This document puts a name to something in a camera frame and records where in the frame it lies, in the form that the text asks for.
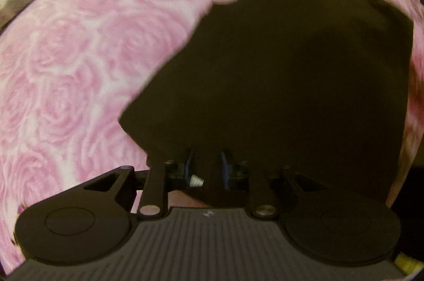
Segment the round black disc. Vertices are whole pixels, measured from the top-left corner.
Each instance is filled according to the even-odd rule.
[[[302,252],[345,266],[382,261],[400,236],[399,219],[385,205],[339,190],[301,197],[285,228]]]
[[[15,225],[26,258],[50,264],[77,264],[101,257],[128,235],[125,210],[101,192],[49,199],[26,209]]]

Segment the yellow object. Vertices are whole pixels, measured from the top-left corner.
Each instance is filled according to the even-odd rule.
[[[411,275],[419,272],[424,268],[424,263],[410,258],[400,253],[395,259],[395,265],[403,271],[405,275]]]

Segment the pink floral blanket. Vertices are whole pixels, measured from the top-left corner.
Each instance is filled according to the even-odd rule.
[[[232,0],[35,0],[0,36],[0,260],[7,273],[24,261],[13,229],[25,207],[120,165],[146,168],[145,153],[117,119],[213,1]],[[401,168],[388,204],[424,127],[424,9],[418,0],[392,2],[415,28]]]

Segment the gray ridged surface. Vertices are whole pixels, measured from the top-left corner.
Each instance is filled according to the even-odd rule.
[[[120,250],[76,267],[28,260],[7,281],[382,281],[401,278],[389,261],[332,267],[293,248],[275,223],[243,209],[174,208],[145,222]]]

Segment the metal bolt head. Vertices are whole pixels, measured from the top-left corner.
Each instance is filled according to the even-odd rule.
[[[158,215],[160,213],[160,208],[155,205],[145,205],[140,208],[139,212],[143,215],[153,217],[155,215]]]
[[[271,205],[261,205],[258,208],[256,208],[255,212],[261,217],[270,217],[277,212],[277,208]]]
[[[165,165],[168,172],[178,171],[178,164],[174,160],[167,160]]]

